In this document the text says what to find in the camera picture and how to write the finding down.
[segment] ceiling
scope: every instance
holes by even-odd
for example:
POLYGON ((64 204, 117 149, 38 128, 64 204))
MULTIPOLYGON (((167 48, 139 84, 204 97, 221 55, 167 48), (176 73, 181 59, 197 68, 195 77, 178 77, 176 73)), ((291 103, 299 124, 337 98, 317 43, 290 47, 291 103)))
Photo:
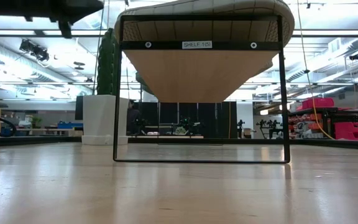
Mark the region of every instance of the ceiling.
MULTIPOLYGON (((94 74, 96 71, 96 57, 98 52, 99 37, 98 32, 100 28, 102 30, 108 27, 113 27, 116 18, 123 10, 133 7, 149 6, 152 4, 160 4, 163 2, 170 2, 170 0, 130 0, 129 6, 124 4, 124 1, 105 1, 104 11, 96 12, 86 18, 78 21, 72 27, 73 30, 89 30, 96 33, 93 37, 86 35, 72 39, 64 39, 63 37, 21 37, 16 34, 10 37, 0 36, 0 68, 2 73, 0 75, 0 82, 73 82, 77 85, 13 85, 14 88, 3 88, 6 91, 4 95, 6 98, 36 98, 43 97, 46 99, 74 99, 76 95, 92 94, 93 86, 84 85, 83 82, 88 78, 94 80, 94 74), (37 63, 36 59, 29 55, 23 54, 19 47, 22 40, 30 40, 35 45, 40 45, 48 49, 50 54, 50 60, 45 63, 37 63), (74 62, 84 63, 78 70, 77 65, 74 62), (4 70, 7 70, 8 75, 4 75, 4 70), (30 76, 30 78, 23 81, 24 76, 30 76), (30 92, 42 92, 42 95, 30 96, 21 93, 30 92)), ((296 29, 299 29, 298 20, 298 5, 296 0, 286 0, 292 10, 295 20, 296 29)), ((303 29, 358 29, 358 0, 319 0, 312 1, 310 8, 307 8, 306 1, 299 0, 300 2, 300 16, 303 29)), ((57 30, 58 27, 55 23, 51 23, 48 19, 34 18, 33 22, 26 22, 22 17, 9 17, 0 16, 0 30, 57 30)), ((310 64, 318 64, 312 71, 312 82, 319 82, 330 75, 337 74, 343 70, 354 67, 358 64, 358 61, 346 60, 343 55, 330 55, 325 56, 327 52, 330 52, 330 43, 332 41, 341 41, 342 47, 346 48, 347 44, 357 41, 355 38, 346 38, 337 40, 334 37, 313 37, 304 38, 305 57, 306 61, 310 64)), ((303 49, 302 41, 299 37, 291 39, 289 44, 285 47, 285 67, 288 74, 300 72, 304 69, 303 61, 303 49)), ((132 66, 131 62, 124 57, 122 65, 122 78, 121 88, 123 89, 122 95, 128 95, 131 98, 140 97, 139 89, 140 85, 135 80, 136 70, 132 66)), ((300 75, 294 80, 287 80, 288 82, 305 83, 305 76, 300 75)), ((348 82, 347 78, 357 78, 358 71, 351 72, 351 77, 348 73, 344 73, 336 78, 327 79, 324 82, 348 82)), ((252 99, 264 99, 271 100, 278 93, 278 87, 275 84, 279 82, 278 76, 278 57, 273 59, 273 67, 269 70, 257 75, 249 80, 249 82, 258 82, 263 85, 250 85, 250 83, 241 86, 229 100, 252 100, 252 99)), ((301 96, 307 93, 304 85, 289 85, 288 92, 299 91, 299 93, 293 96, 301 96)), ((338 88, 338 86, 331 86, 331 89, 338 88)))

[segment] ceiling duct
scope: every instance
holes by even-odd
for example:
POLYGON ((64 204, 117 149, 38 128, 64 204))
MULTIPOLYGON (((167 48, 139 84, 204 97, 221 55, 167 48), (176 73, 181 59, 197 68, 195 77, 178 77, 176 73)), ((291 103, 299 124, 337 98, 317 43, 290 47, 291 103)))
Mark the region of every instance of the ceiling duct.
MULTIPOLYGON (((351 40, 346 42, 344 38, 337 38, 328 44, 328 50, 325 50, 321 55, 313 58, 308 64, 310 64, 309 70, 311 72, 319 70, 327 65, 329 65, 332 58, 336 57, 347 57, 352 55, 356 51, 358 51, 358 39, 351 40)), ((303 63, 300 66, 292 69, 286 75, 286 79, 288 82, 292 82, 293 80, 302 77, 306 73, 304 72, 305 67, 303 63)))
MULTIPOLYGON (((71 80, 57 72, 54 72, 49 68, 43 68, 38 63, 33 62, 25 57, 22 57, 21 55, 14 53, 11 50, 8 50, 1 46, 0 46, 0 55, 13 59, 16 62, 20 63, 21 65, 31 68, 37 74, 36 76, 34 76, 34 79, 31 78, 32 82, 35 82, 34 80, 36 79, 39 79, 42 82, 45 82, 47 80, 49 82, 75 82, 74 80, 71 80)), ((75 86, 75 88, 77 88, 83 93, 92 94, 92 91, 88 87, 75 86)))

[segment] spotlight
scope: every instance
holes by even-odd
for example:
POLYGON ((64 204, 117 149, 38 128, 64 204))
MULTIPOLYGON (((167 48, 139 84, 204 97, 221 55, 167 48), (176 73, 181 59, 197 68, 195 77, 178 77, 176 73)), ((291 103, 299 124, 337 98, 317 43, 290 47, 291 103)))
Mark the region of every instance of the spotlight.
POLYGON ((358 54, 349 56, 350 60, 358 60, 358 54))
POLYGON ((48 49, 36 45, 30 40, 22 40, 19 50, 23 51, 25 54, 30 53, 31 56, 34 56, 41 62, 49 60, 48 49))
POLYGON ((82 62, 74 62, 74 64, 77 66, 77 67, 75 67, 75 69, 77 69, 77 70, 84 70, 84 68, 81 67, 81 66, 84 66, 85 63, 82 63, 82 62))

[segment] person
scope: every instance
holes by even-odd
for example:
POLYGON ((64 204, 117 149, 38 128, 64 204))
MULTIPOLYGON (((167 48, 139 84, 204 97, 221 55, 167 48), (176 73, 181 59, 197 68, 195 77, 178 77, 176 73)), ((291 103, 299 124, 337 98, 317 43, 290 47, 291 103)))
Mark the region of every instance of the person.
POLYGON ((127 111, 127 133, 137 133, 136 119, 140 119, 140 111, 134 108, 135 101, 129 100, 127 111))

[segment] wooden floor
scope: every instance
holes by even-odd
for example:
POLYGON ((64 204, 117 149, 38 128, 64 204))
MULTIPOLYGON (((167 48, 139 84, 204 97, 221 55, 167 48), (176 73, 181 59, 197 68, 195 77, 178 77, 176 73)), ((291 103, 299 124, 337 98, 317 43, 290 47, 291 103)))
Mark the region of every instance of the wooden floor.
MULTIPOLYGON (((358 150, 291 153, 289 165, 136 164, 113 162, 110 147, 0 147, 0 223, 358 223, 358 150)), ((282 151, 138 144, 119 155, 276 159, 282 151)))

